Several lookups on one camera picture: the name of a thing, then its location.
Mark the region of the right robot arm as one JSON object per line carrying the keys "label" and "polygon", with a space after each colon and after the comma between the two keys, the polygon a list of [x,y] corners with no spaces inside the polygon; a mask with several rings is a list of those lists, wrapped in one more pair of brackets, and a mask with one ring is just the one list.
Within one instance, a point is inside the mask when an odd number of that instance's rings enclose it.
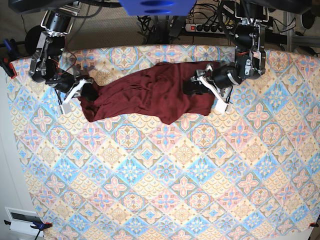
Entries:
{"label": "right robot arm", "polygon": [[94,101],[98,91],[94,80],[88,75],[71,74],[59,67],[59,57],[67,49],[66,37],[71,32],[76,19],[89,19],[97,14],[80,15],[82,4],[103,7],[111,4],[104,0],[10,0],[8,6],[19,14],[45,12],[41,23],[33,27],[26,35],[25,48],[31,56],[28,75],[36,83],[45,83],[55,90],[57,95],[65,94],[60,105],[73,98],[84,97]]}

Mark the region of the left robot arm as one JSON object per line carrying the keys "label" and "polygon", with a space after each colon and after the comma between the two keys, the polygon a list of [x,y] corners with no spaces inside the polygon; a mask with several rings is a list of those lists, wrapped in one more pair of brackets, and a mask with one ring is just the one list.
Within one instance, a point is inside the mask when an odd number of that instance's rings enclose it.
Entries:
{"label": "left robot arm", "polygon": [[186,95],[213,94],[229,103],[234,86],[246,79],[257,79],[265,73],[266,28],[268,9],[302,14],[312,7],[311,0],[222,0],[217,9],[218,23],[226,38],[235,45],[234,62],[204,70],[183,84]]}

